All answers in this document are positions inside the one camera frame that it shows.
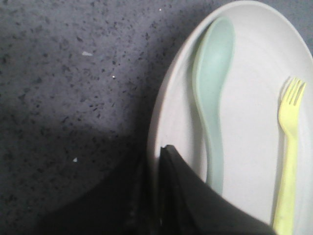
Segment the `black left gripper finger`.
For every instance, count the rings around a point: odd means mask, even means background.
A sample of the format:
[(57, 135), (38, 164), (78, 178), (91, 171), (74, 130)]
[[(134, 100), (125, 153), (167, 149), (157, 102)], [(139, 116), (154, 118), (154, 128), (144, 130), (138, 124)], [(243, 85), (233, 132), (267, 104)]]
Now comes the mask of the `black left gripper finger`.
[(161, 235), (273, 235), (267, 224), (230, 204), (206, 185), (173, 145), (160, 151)]

